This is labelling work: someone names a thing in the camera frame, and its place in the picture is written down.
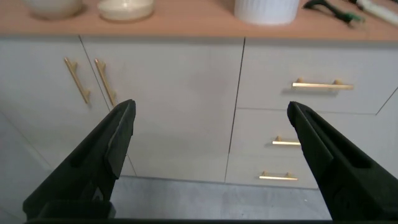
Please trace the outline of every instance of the kitchen cabinet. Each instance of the kitchen cabinet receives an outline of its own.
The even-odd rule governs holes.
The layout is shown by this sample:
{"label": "kitchen cabinet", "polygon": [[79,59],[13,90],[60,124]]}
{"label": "kitchen cabinet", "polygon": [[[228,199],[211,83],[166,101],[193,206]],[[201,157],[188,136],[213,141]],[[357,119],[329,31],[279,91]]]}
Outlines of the kitchen cabinet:
{"label": "kitchen cabinet", "polygon": [[[376,114],[397,88],[397,57],[395,43],[248,38],[237,107],[285,110],[298,101],[315,111]],[[352,88],[292,88],[299,78]]]}
{"label": "kitchen cabinet", "polygon": [[[88,103],[65,57],[77,63]],[[0,111],[52,168],[109,113],[78,36],[1,37],[0,68]],[[124,172],[134,175],[125,164]]]}
{"label": "kitchen cabinet", "polygon": [[82,41],[108,106],[137,103],[137,176],[224,182],[243,38]]}

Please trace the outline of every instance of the cabinet drawer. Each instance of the cabinet drawer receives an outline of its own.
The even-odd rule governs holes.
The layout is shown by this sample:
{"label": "cabinet drawer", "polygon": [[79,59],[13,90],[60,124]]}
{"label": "cabinet drawer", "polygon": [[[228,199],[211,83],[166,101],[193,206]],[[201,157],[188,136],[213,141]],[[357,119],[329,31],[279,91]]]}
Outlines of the cabinet drawer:
{"label": "cabinet drawer", "polygon": [[224,182],[228,154],[129,152],[138,177]]}
{"label": "cabinet drawer", "polygon": [[[382,43],[247,39],[238,108],[284,110],[298,101],[315,111],[376,114],[398,86],[397,57]],[[354,87],[292,89],[298,78]]]}
{"label": "cabinet drawer", "polygon": [[[280,180],[286,177],[287,173],[290,174],[291,179]],[[304,157],[249,157],[229,155],[226,182],[230,184],[303,187],[311,189],[318,187]]]}
{"label": "cabinet drawer", "polygon": [[[319,113],[319,115],[367,153],[377,150],[377,145],[383,142],[388,131],[378,125],[374,115],[336,113]],[[282,140],[298,142],[297,134],[289,122],[286,111],[238,109],[235,115],[231,154],[302,156],[300,146],[273,145],[272,142],[277,136]]]}

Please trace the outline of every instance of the gold drawer pull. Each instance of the gold drawer pull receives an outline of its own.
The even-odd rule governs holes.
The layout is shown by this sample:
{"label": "gold drawer pull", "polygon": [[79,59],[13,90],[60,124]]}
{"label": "gold drawer pull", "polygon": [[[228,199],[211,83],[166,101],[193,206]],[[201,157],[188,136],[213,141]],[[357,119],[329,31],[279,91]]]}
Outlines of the gold drawer pull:
{"label": "gold drawer pull", "polygon": [[98,60],[97,58],[94,61],[95,61],[95,65],[97,67],[98,73],[102,79],[102,82],[104,83],[105,90],[106,90],[106,93],[108,94],[109,100],[111,100],[112,106],[115,107],[116,106],[116,99],[115,99],[116,93],[111,89],[108,79],[106,78],[106,75],[105,75],[106,64],[104,62]]}
{"label": "gold drawer pull", "polygon": [[69,72],[72,75],[73,80],[75,81],[76,86],[79,89],[80,94],[83,97],[85,103],[86,104],[90,103],[90,91],[89,90],[85,90],[83,88],[83,86],[81,85],[80,80],[79,80],[79,78],[77,77],[77,74],[76,74],[77,63],[76,62],[71,62],[69,60],[69,58],[64,58],[63,60],[65,61],[65,64],[67,65],[67,67],[69,69]]}
{"label": "gold drawer pull", "polygon": [[340,80],[335,80],[333,84],[322,83],[305,83],[302,78],[299,78],[292,84],[292,88],[324,88],[331,90],[353,90],[354,85],[344,85]]}
{"label": "gold drawer pull", "polygon": [[295,141],[282,141],[280,136],[277,136],[274,141],[272,141],[273,145],[280,145],[280,146],[301,146],[300,142]]}
{"label": "gold drawer pull", "polygon": [[286,173],[284,176],[278,175],[269,175],[266,171],[264,171],[260,179],[267,179],[267,180],[299,180],[298,178],[294,177],[290,172]]}

